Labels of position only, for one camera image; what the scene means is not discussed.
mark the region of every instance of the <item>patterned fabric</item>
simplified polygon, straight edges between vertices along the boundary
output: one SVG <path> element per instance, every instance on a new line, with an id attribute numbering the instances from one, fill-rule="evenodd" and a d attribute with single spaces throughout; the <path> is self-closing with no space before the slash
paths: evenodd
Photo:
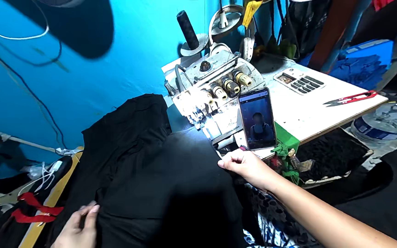
<path id="1" fill-rule="evenodd" d="M 270 248 L 321 248 L 316 240 L 297 223 L 284 208 L 268 194 L 262 193 L 247 183 L 249 199 L 254 213 L 258 213 L 258 225 L 266 247 Z M 259 248 L 252 235 L 243 230 L 244 239 L 251 248 Z"/>

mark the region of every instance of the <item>smartphone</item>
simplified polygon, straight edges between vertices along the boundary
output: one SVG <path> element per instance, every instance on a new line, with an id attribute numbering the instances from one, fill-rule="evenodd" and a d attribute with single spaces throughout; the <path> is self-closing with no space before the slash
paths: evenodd
<path id="1" fill-rule="evenodd" d="M 274 147 L 277 144 L 268 88 L 260 88 L 239 96 L 243 129 L 250 150 Z"/>

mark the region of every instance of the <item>hand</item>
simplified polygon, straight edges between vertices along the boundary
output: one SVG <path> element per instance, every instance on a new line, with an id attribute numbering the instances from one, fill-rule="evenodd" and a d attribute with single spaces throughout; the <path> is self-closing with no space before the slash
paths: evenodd
<path id="1" fill-rule="evenodd" d="M 96 245 L 96 217 L 99 205 L 92 201 L 74 212 L 63 227 L 52 248 L 94 248 Z M 79 228 L 81 217 L 86 215 L 84 228 Z"/>
<path id="2" fill-rule="evenodd" d="M 233 171 L 253 186 L 266 190 L 266 186 L 279 176 L 251 151 L 236 149 L 223 156 L 218 166 Z"/>

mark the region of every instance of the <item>yellow tag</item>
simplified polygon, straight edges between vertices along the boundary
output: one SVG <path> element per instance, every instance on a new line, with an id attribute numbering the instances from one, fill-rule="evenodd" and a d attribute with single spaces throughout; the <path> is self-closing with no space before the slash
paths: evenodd
<path id="1" fill-rule="evenodd" d="M 246 28 L 249 26 L 251 23 L 252 17 L 254 16 L 255 12 L 257 9 L 260 7 L 260 5 L 263 3 L 263 0 L 261 1 L 250 1 L 246 5 L 246 11 L 244 12 L 244 17 L 243 17 L 243 26 Z"/>

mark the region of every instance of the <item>white table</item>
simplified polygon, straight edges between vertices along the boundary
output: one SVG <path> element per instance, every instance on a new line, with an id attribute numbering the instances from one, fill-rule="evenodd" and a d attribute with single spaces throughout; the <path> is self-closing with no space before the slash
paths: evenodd
<path id="1" fill-rule="evenodd" d="M 363 93 L 367 90 L 296 64 L 290 59 L 268 54 L 254 66 L 262 73 L 266 82 L 264 86 L 268 87 L 270 91 L 275 121 L 299 139 L 300 144 L 352 121 L 387 101 L 386 97 L 377 95 L 371 99 L 327 107 L 328 105 L 323 105 L 323 103 Z M 326 86 L 307 95 L 295 93 L 273 79 L 276 74 L 289 67 L 296 68 L 309 76 L 312 75 L 313 78 L 325 82 Z M 234 138 L 238 145 L 246 145 L 243 130 L 235 133 Z M 255 153 L 262 158 L 266 158 L 272 155 L 270 150 L 262 149 Z"/>

